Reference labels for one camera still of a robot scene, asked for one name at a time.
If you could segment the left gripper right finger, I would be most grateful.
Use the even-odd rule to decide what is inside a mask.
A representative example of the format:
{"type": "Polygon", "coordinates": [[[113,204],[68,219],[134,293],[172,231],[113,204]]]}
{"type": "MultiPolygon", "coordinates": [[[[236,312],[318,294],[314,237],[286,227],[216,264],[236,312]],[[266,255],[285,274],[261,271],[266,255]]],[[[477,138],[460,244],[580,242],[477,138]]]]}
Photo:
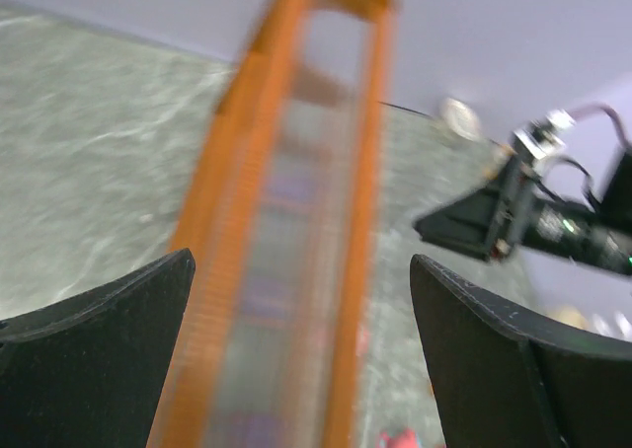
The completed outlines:
{"type": "Polygon", "coordinates": [[[628,447],[631,344],[552,320],[438,262],[410,262],[448,447],[628,447]]]}

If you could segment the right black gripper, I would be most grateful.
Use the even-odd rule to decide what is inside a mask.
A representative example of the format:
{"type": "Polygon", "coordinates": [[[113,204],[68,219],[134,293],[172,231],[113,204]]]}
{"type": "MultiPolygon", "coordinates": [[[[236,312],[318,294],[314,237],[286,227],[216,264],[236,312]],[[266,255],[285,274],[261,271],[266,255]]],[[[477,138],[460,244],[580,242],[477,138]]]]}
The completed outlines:
{"type": "Polygon", "coordinates": [[[544,184],[535,159],[512,150],[487,187],[413,220],[420,239],[478,261],[500,261],[523,246],[619,275],[631,273],[631,190],[623,182],[625,153],[606,196],[574,159],[557,156],[549,167],[570,165],[584,175],[583,202],[563,198],[544,184]]]}

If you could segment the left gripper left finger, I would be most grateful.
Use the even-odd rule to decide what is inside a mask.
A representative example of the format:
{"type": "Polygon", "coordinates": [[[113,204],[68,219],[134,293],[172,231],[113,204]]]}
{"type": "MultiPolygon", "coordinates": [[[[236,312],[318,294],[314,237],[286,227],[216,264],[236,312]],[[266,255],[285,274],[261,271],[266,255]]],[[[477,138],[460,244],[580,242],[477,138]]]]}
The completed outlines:
{"type": "Polygon", "coordinates": [[[145,446],[195,271],[178,250],[2,320],[2,446],[145,446]]]}

